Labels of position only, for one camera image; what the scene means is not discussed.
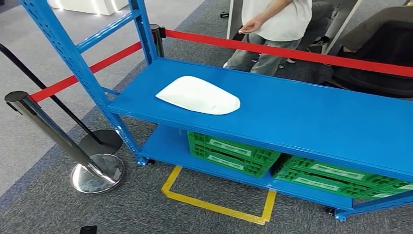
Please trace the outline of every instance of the black chair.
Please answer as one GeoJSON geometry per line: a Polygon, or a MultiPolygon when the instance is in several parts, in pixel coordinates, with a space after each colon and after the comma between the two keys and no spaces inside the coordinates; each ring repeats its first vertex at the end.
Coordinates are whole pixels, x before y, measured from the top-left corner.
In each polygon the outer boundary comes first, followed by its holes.
{"type": "MultiPolygon", "coordinates": [[[[413,66],[413,23],[389,21],[356,53],[338,56],[352,59],[413,66]]],[[[413,98],[413,78],[334,67],[332,83],[353,91],[393,97],[413,98]]]]}

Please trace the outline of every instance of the red retractable belt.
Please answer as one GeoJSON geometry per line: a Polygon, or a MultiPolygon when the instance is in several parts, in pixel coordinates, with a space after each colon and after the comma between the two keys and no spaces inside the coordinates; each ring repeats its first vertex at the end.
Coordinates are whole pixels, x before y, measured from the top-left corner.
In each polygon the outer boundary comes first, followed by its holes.
{"type": "Polygon", "coordinates": [[[193,33],[184,33],[172,30],[166,30],[167,37],[177,38],[182,40],[189,40],[193,42],[200,42],[204,44],[217,45],[231,49],[242,49],[256,53],[263,53],[269,55],[276,55],[285,58],[299,59],[311,62],[326,63],[341,67],[355,68],[360,70],[380,72],[391,75],[398,75],[404,77],[413,77],[413,67],[403,67],[378,62],[368,62],[358,59],[341,58],[332,55],[321,55],[305,51],[298,51],[292,49],[285,49],[279,47],[270,47],[266,45],[252,44],[236,40],[227,40],[216,37],[209,37],[193,33]]]}
{"type": "MultiPolygon", "coordinates": [[[[140,42],[135,43],[131,46],[129,46],[126,49],[123,49],[121,51],[119,51],[118,53],[96,63],[95,65],[92,65],[90,67],[91,72],[96,73],[104,68],[106,68],[109,65],[112,65],[116,62],[118,62],[119,60],[123,59],[126,56],[129,56],[131,54],[133,54],[134,52],[138,51],[142,49],[142,45],[140,42]]],[[[59,81],[37,93],[34,93],[32,95],[30,95],[30,97],[35,101],[35,102],[40,102],[42,100],[45,100],[46,98],[50,97],[51,95],[54,95],[60,91],[62,91],[63,89],[66,89],[67,87],[74,85],[77,83],[77,79],[75,76],[70,76],[62,81],[59,81]]]]}

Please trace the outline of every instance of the green plastic crate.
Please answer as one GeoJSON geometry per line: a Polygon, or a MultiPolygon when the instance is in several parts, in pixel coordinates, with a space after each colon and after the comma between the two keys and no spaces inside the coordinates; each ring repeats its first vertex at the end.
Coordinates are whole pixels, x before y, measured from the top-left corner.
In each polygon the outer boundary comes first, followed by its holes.
{"type": "Polygon", "coordinates": [[[246,173],[254,177],[262,177],[271,165],[258,164],[253,160],[229,155],[218,147],[202,143],[189,143],[189,151],[192,156],[205,159],[221,166],[246,173]]]}
{"type": "Polygon", "coordinates": [[[313,172],[322,176],[360,184],[366,187],[380,188],[384,191],[394,189],[397,185],[399,185],[399,187],[403,187],[411,184],[387,176],[362,172],[309,158],[286,154],[282,155],[282,159],[277,162],[275,167],[275,170],[277,170],[278,173],[283,173],[283,171],[288,171],[289,169],[297,169],[300,171],[313,172]]]}
{"type": "Polygon", "coordinates": [[[370,188],[347,181],[336,180],[322,175],[290,169],[282,174],[274,173],[273,178],[298,183],[307,187],[326,190],[335,194],[355,197],[370,188]]]}
{"type": "Polygon", "coordinates": [[[241,144],[201,133],[188,131],[188,141],[191,143],[202,143],[216,148],[222,152],[249,160],[255,160],[260,164],[273,164],[279,157],[280,152],[266,150],[255,146],[241,144]]]}
{"type": "Polygon", "coordinates": [[[357,198],[360,198],[360,199],[382,198],[382,197],[387,197],[387,196],[391,196],[394,194],[407,192],[409,190],[413,190],[413,183],[408,183],[408,182],[403,182],[403,181],[402,182],[392,181],[383,186],[377,186],[363,193],[360,193],[357,196],[357,198]]]}

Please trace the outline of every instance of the person's hand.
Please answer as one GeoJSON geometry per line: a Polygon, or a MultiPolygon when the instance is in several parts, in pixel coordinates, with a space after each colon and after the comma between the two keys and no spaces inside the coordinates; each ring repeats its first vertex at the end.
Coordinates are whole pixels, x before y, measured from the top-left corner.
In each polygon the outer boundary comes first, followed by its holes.
{"type": "Polygon", "coordinates": [[[265,21],[260,17],[256,16],[248,21],[240,30],[240,33],[248,34],[257,31],[261,28],[265,21]]]}

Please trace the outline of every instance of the shelf upright frame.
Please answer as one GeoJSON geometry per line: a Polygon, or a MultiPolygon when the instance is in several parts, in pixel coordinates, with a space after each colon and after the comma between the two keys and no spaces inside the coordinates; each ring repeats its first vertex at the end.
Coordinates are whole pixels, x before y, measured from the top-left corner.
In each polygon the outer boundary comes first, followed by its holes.
{"type": "Polygon", "coordinates": [[[89,96],[108,119],[112,127],[122,137],[133,155],[137,158],[137,164],[146,165],[148,158],[139,155],[141,148],[133,140],[132,134],[127,129],[120,116],[112,113],[107,108],[110,100],[81,55],[83,52],[102,41],[105,37],[133,20],[142,43],[145,60],[148,65],[151,64],[152,61],[156,59],[157,55],[144,1],[130,0],[130,13],[88,37],[78,45],[75,45],[71,40],[53,10],[50,8],[47,0],[20,0],[20,2],[66,63],[68,68],[76,76],[80,84],[85,88],[89,96]]]}

